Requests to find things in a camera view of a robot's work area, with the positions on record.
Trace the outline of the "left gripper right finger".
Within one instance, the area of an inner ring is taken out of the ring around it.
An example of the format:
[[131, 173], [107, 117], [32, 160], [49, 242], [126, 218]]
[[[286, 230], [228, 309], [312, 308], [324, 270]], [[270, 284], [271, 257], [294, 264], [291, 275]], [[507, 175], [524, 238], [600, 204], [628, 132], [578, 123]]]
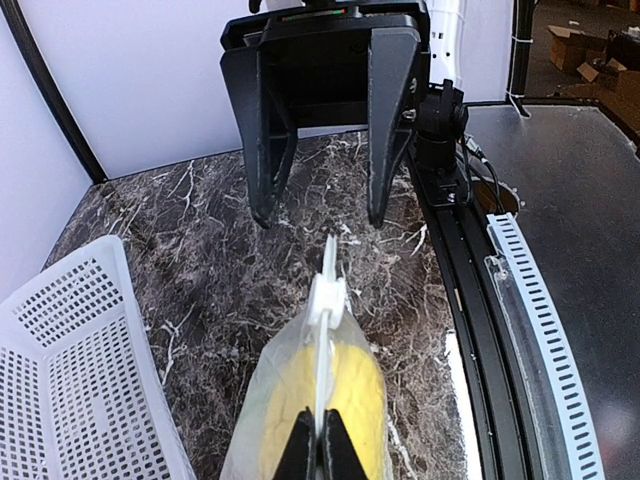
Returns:
[[346, 426], [335, 409], [324, 413], [322, 469], [328, 480], [367, 480]]

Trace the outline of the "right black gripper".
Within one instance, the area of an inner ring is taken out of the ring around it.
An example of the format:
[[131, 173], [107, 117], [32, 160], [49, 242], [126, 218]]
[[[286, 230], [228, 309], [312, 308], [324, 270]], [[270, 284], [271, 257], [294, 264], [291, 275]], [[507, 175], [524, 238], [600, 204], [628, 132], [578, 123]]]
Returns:
[[220, 61], [243, 146], [253, 219], [264, 229], [286, 186], [297, 128], [368, 122], [368, 218], [383, 225], [411, 137], [399, 127], [428, 77], [422, 2], [306, 2], [231, 20]]

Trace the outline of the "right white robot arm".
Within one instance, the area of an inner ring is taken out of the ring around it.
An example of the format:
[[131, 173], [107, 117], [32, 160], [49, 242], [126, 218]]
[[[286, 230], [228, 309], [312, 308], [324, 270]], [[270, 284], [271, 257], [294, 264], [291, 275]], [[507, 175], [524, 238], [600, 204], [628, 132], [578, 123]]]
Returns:
[[405, 159], [443, 199], [468, 194], [455, 158], [468, 120], [458, 3], [252, 1], [248, 8], [225, 26], [220, 67], [261, 226], [272, 223], [307, 128], [367, 128], [375, 227]]

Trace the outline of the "clear zip top bag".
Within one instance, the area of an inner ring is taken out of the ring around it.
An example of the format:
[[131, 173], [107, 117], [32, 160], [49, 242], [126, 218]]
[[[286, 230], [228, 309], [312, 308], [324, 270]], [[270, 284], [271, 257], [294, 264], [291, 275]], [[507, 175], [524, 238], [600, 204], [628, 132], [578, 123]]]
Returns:
[[390, 479], [380, 366], [347, 307], [337, 240], [305, 308], [263, 348], [226, 454], [224, 479]]

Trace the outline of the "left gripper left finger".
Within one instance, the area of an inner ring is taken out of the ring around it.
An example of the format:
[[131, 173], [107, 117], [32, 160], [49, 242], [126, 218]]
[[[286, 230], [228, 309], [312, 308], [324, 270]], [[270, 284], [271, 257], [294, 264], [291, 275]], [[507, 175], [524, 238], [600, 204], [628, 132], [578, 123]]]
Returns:
[[315, 419], [306, 408], [296, 417], [273, 480], [313, 480], [315, 471]]

